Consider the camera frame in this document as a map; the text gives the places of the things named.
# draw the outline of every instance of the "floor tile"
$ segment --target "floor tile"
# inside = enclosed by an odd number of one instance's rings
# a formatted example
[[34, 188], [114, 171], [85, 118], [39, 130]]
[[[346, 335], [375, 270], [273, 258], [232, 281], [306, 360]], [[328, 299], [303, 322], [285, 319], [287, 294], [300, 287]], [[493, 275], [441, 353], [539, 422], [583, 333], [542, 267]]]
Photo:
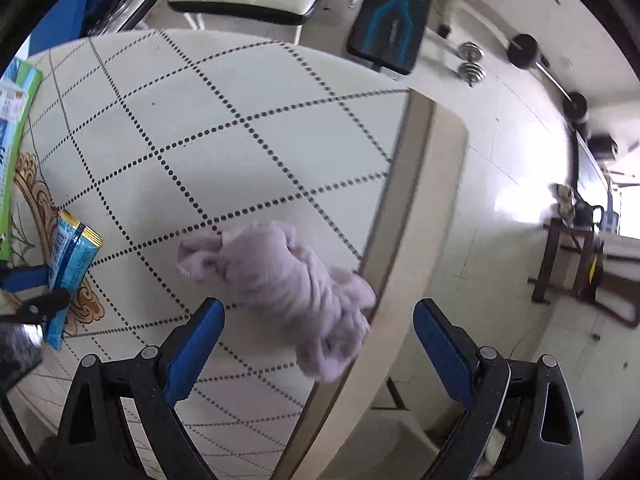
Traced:
[[213, 30], [204, 34], [210, 36], [207, 41], [198, 40], [190, 30], [172, 30], [170, 36], [193, 62], [201, 62], [216, 54], [226, 56], [231, 50], [242, 49], [242, 47], [253, 48], [252, 46], [256, 43], [269, 41], [265, 38], [257, 39], [255, 36]]
[[[206, 83], [191, 69], [183, 70], [148, 88], [126, 97], [127, 105], [140, 127], [159, 150], [191, 136], [202, 137], [221, 124], [235, 119]], [[190, 107], [206, 110], [189, 114]]]
[[[176, 185], [179, 181], [174, 181], [168, 171], [159, 160], [150, 158], [100, 184], [112, 216], [134, 244], [146, 242], [150, 234], [167, 234], [202, 221]], [[149, 208], [163, 210], [164, 214], [149, 216], [145, 213]]]
[[402, 89], [404, 85], [389, 79], [384, 75], [371, 77], [370, 73], [365, 71], [353, 73], [353, 76], [345, 78], [342, 67], [351, 65], [350, 61], [345, 59], [338, 60], [324, 52], [311, 50], [304, 47], [294, 47], [295, 52], [302, 58], [310, 70], [308, 71], [309, 79], [320, 78], [337, 96], [358, 94], [361, 92], [372, 92], [385, 89]]
[[386, 171], [388, 162], [335, 103], [252, 121], [273, 155], [307, 189]]
[[49, 367], [50, 370], [55, 370], [56, 366], [61, 368], [65, 373], [62, 377], [73, 378], [76, 374], [79, 361], [71, 353], [68, 346], [63, 344], [60, 350], [54, 350], [50, 346], [45, 346], [42, 349], [42, 360]]
[[484, 190], [489, 164], [476, 150], [467, 147], [456, 204], [438, 263], [439, 267], [456, 275], [462, 274], [465, 268], [471, 243], [478, 229], [478, 216], [484, 213]]
[[171, 149], [164, 157], [171, 168], [176, 168], [182, 185], [215, 224], [223, 216], [232, 216], [236, 211], [298, 191], [240, 125]]
[[71, 142], [64, 142], [42, 163], [42, 176], [57, 206], [68, 202], [91, 185], [80, 155]]
[[114, 171], [136, 160], [142, 162], [142, 157], [150, 153], [146, 141], [118, 105], [74, 134], [74, 139], [97, 180], [113, 176]]
[[54, 355], [49, 347], [42, 350], [42, 362], [51, 371], [52, 375], [60, 378], [72, 379], [74, 373], [76, 373], [76, 366], [66, 366], [62, 364], [58, 355]]
[[95, 189], [76, 199], [67, 206], [67, 210], [80, 221], [87, 222], [89, 227], [102, 237], [102, 247], [95, 260], [100, 260], [130, 247], [113, 218], [107, 213], [107, 209]]
[[[140, 341], [136, 335], [140, 336], [137, 331], [95, 335], [95, 343], [104, 349], [102, 352], [97, 353], [98, 355], [101, 355], [107, 352], [108, 356], [111, 358], [110, 360], [113, 361], [117, 361], [119, 359], [133, 359], [145, 347], [145, 343], [152, 343], [148, 340], [144, 340], [144, 342]], [[68, 341], [71, 346], [74, 346], [76, 339], [85, 340], [91, 338], [88, 336], [82, 338], [69, 338]]]
[[96, 70], [89, 77], [73, 87], [63, 98], [69, 129], [86, 126], [104, 108], [116, 100], [116, 94], [102, 70]]
[[274, 322], [244, 306], [225, 316], [220, 341], [252, 369], [296, 360], [292, 340]]
[[[49, 61], [47, 60], [46, 63], [43, 62], [42, 64], [49, 66]], [[37, 126], [40, 120], [52, 110], [57, 109], [61, 111], [60, 106], [56, 105], [58, 91], [56, 90], [56, 85], [53, 83], [52, 77], [47, 80], [43, 79], [38, 87], [37, 95], [38, 98], [32, 101], [31, 108], [29, 108], [29, 118], [33, 126]]]
[[[276, 444], [264, 438], [260, 434], [252, 431], [244, 424], [234, 424], [232, 426], [204, 426], [191, 428], [192, 434], [208, 437], [210, 440], [202, 438], [200, 440], [200, 452], [205, 455], [234, 453], [251, 453], [273, 449]], [[217, 446], [213, 442], [220, 443], [225, 449]]]
[[58, 389], [54, 391], [52, 387], [49, 386], [53, 382], [53, 379], [45, 379], [43, 377], [30, 374], [22, 378], [20, 382], [18, 382], [17, 387], [24, 394], [28, 394], [41, 400], [46, 400], [59, 406], [64, 406], [66, 397], [64, 395], [64, 391], [62, 391], [62, 394], [60, 394]]
[[[61, 94], [65, 94], [73, 85], [78, 84], [82, 78], [85, 78], [91, 72], [96, 72], [100, 68], [91, 44], [86, 40], [81, 41], [82, 46], [78, 49], [74, 48], [72, 54], [70, 54], [65, 62], [57, 67], [54, 64], [56, 82], [58, 83]], [[78, 70], [76, 69], [78, 65], [86, 67], [86, 72], [78, 74]]]
[[42, 162], [56, 145], [67, 135], [65, 116], [62, 113], [60, 104], [55, 104], [51, 110], [45, 113], [40, 120], [36, 122], [38, 115], [30, 115], [31, 131], [33, 133], [33, 142], [38, 150], [38, 156]]
[[122, 53], [128, 47], [140, 41], [141, 38], [145, 38], [150, 34], [155, 35], [157, 32], [154, 30], [128, 30], [116, 34], [113, 41], [97, 41], [94, 43], [94, 47], [98, 51], [102, 62], [108, 64], [114, 57], [119, 56], [119, 53]]
[[564, 182], [567, 177], [568, 139], [550, 132], [509, 88], [500, 88], [501, 107], [490, 160], [518, 183]]
[[379, 94], [344, 102], [390, 156], [398, 140], [401, 119], [408, 103], [407, 93]]
[[[298, 367], [295, 360], [291, 360], [289, 363], [283, 363], [288, 368], [276, 371], [267, 371], [262, 374], [264, 378], [269, 380], [277, 388], [286, 391], [294, 399], [304, 401], [309, 396], [311, 388], [314, 386], [314, 381], [305, 377], [302, 371]], [[291, 413], [299, 411], [295, 406]]]
[[62, 417], [63, 406], [49, 402], [48, 400], [43, 400], [41, 397], [36, 397], [28, 393], [24, 393], [24, 396], [36, 408], [36, 410], [45, 416], [50, 425], [54, 427], [58, 426], [58, 421]]
[[198, 393], [196, 386], [191, 395], [180, 400], [175, 405], [175, 412], [183, 424], [216, 424], [219, 422], [235, 422], [236, 420], [219, 408], [213, 406], [202, 394]]
[[185, 278], [175, 265], [174, 255], [178, 253], [181, 237], [170, 238], [157, 244], [149, 243], [140, 249], [141, 254], [154, 268], [154, 272], [162, 276], [162, 280], [169, 286], [180, 301], [191, 311], [195, 312], [202, 302], [208, 298], [217, 298], [225, 304], [235, 300], [228, 286], [217, 276], [212, 276], [205, 283], [196, 283]]
[[[315, 195], [316, 202], [360, 254], [364, 254], [385, 183], [385, 178], [369, 179], [368, 182], [352, 186], [342, 183], [345, 186], [337, 190]], [[354, 215], [354, 209], [362, 215]], [[370, 219], [369, 225], [362, 221], [363, 218]]]
[[51, 49], [51, 64], [53, 67], [61, 66], [61, 64], [69, 61], [69, 57], [73, 52], [76, 52], [86, 43], [85, 39], [70, 41], [69, 43], [63, 43], [55, 48]]
[[70, 351], [74, 352], [78, 359], [81, 360], [85, 355], [95, 354], [100, 358], [100, 361], [109, 361], [109, 355], [102, 350], [94, 339], [91, 337], [73, 337], [65, 339], [65, 344], [68, 345]]
[[540, 222], [554, 202], [544, 186], [519, 186], [490, 165], [485, 204], [462, 277], [500, 284], [504, 291], [527, 290], [532, 262], [539, 262], [546, 240]]
[[233, 356], [223, 348], [222, 343], [219, 341], [200, 372], [199, 382], [195, 387], [197, 388], [200, 383], [233, 381], [236, 378], [245, 377], [250, 373], [246, 367], [242, 366], [237, 359], [234, 359]]
[[43, 77], [50, 73], [49, 53], [48, 51], [37, 52], [26, 59], [26, 62], [40, 70]]
[[106, 70], [120, 94], [124, 95], [185, 65], [186, 62], [160, 34], [153, 34], [111, 60]]
[[450, 46], [443, 46], [442, 40], [431, 36], [422, 42], [419, 59], [414, 72], [403, 82], [462, 118], [469, 145], [488, 157], [495, 135], [498, 79], [487, 72], [483, 82], [469, 88], [456, 73], [460, 58], [450, 51]]
[[154, 277], [136, 253], [94, 267], [91, 274], [129, 324], [184, 314], [184, 309], [162, 286], [161, 278]]
[[296, 416], [284, 416], [283, 418], [271, 418], [263, 422], [252, 422], [252, 426], [280, 442], [287, 442], [293, 429], [296, 427]]
[[389, 376], [399, 383], [409, 383], [425, 358], [424, 348], [415, 335], [413, 327], [410, 327]]
[[453, 405], [433, 365], [425, 356], [402, 393], [402, 400], [422, 428], [429, 428]]
[[210, 466], [219, 468], [220, 472], [229, 473], [232, 478], [237, 476], [246, 478], [252, 475], [268, 475], [267, 471], [251, 464], [248, 460], [250, 459], [244, 460], [243, 457], [235, 455], [206, 457], [206, 462]]
[[[268, 51], [273, 62], [261, 63], [260, 56], [255, 55], [257, 50]], [[278, 44], [232, 52], [203, 62], [199, 69], [214, 84], [225, 81], [217, 90], [243, 117], [328, 97], [293, 56]], [[256, 89], [268, 90], [257, 92]]]

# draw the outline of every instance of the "dumbbell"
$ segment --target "dumbbell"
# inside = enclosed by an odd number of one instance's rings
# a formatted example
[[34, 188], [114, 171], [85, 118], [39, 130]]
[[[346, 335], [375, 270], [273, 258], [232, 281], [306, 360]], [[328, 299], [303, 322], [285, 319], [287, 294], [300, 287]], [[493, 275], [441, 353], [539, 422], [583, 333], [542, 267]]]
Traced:
[[562, 85], [549, 72], [549, 62], [540, 52], [536, 39], [529, 34], [519, 34], [509, 42], [507, 58], [513, 66], [521, 70], [536, 67], [540, 70], [564, 95], [562, 111], [567, 121], [580, 133], [583, 139], [591, 136], [589, 127], [589, 107], [587, 99], [579, 92], [566, 92]]
[[457, 50], [458, 57], [464, 61], [458, 67], [458, 77], [470, 87], [484, 81], [484, 69], [478, 65], [484, 57], [482, 49], [471, 41], [461, 44]]

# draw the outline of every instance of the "metal bolt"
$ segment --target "metal bolt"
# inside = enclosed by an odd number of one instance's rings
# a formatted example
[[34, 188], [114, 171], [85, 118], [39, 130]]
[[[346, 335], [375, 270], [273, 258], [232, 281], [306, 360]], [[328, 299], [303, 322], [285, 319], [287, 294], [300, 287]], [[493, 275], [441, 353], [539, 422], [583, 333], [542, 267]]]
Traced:
[[473, 62], [465, 62], [458, 67], [458, 77], [470, 87], [474, 87], [484, 81], [484, 69]]
[[558, 361], [556, 361], [556, 358], [549, 354], [544, 354], [542, 356], [542, 362], [544, 363], [545, 366], [548, 366], [549, 368], [553, 368], [558, 364]]
[[80, 364], [85, 368], [95, 365], [95, 355], [93, 354], [85, 355], [82, 358], [82, 361], [80, 361]]
[[153, 359], [158, 355], [158, 347], [157, 346], [145, 346], [140, 352], [143, 359]]
[[467, 41], [458, 47], [458, 56], [464, 61], [477, 63], [484, 57], [484, 52], [473, 41]]
[[496, 352], [495, 349], [491, 348], [490, 346], [483, 346], [480, 349], [480, 355], [485, 359], [489, 359], [490, 361], [491, 359], [495, 359], [498, 357], [498, 352]]

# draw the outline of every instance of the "wooden stand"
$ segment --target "wooden stand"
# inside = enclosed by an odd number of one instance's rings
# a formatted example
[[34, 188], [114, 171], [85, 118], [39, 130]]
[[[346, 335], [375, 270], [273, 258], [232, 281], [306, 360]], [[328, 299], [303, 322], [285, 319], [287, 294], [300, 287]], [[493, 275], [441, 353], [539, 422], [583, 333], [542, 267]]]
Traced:
[[[637, 327], [640, 324], [640, 283], [602, 270], [602, 260], [604, 259], [602, 253], [603, 244], [598, 233], [590, 229], [567, 227], [559, 218], [551, 219], [551, 222], [545, 224], [543, 227], [548, 231], [548, 235], [546, 238], [545, 254], [540, 264], [540, 272], [537, 278], [529, 278], [527, 280], [527, 283], [534, 285], [531, 301], [549, 304], [549, 301], [545, 299], [545, 293], [547, 290], [553, 290], [560, 294], [571, 296], [583, 303], [591, 304], [625, 326], [630, 328]], [[553, 285], [549, 282], [551, 272], [554, 268], [556, 253], [558, 252], [560, 235], [562, 234], [571, 236], [575, 247], [561, 246], [561, 249], [580, 254], [580, 262], [578, 263], [574, 284], [571, 288]], [[580, 245], [578, 241], [579, 238], [583, 238], [584, 240], [582, 245]], [[594, 257], [599, 259], [600, 264], [597, 266], [596, 274], [590, 283], [590, 265]], [[595, 299], [596, 287], [610, 290], [631, 302], [635, 306], [634, 318], [627, 319], [615, 310], [598, 302]]]

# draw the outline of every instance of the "weight bar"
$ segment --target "weight bar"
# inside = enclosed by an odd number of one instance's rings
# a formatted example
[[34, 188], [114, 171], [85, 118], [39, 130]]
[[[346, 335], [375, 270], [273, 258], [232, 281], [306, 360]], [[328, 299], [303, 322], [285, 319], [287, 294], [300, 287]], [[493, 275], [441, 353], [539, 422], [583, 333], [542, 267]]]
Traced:
[[533, 36], [529, 34], [519, 34], [509, 42], [507, 48], [507, 58], [510, 63], [521, 70], [537, 68], [551, 81], [564, 95], [562, 111], [564, 116], [574, 126], [582, 125], [586, 130], [589, 119], [589, 108], [587, 99], [579, 92], [567, 92], [562, 85], [549, 71], [548, 60], [540, 52], [540, 46]]

